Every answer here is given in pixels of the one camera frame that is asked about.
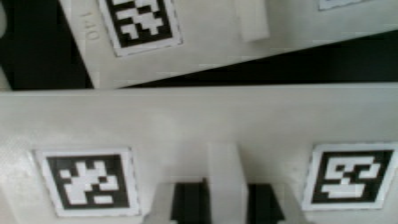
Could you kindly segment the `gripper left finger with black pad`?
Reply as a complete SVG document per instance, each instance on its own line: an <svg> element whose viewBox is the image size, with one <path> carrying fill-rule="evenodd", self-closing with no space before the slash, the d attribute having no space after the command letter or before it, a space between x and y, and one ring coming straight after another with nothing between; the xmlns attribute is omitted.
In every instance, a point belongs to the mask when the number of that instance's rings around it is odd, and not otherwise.
<svg viewBox="0 0 398 224"><path fill-rule="evenodd" d="M212 224L207 180L159 185L150 224Z"/></svg>

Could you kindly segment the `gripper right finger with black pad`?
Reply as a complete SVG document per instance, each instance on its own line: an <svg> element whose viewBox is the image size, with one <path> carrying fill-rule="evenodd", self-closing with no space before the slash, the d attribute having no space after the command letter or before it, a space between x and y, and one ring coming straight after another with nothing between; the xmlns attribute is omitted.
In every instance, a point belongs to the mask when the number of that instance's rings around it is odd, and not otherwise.
<svg viewBox="0 0 398 224"><path fill-rule="evenodd" d="M249 184L248 224L310 224L303 216L287 214L274 187L265 183Z"/></svg>

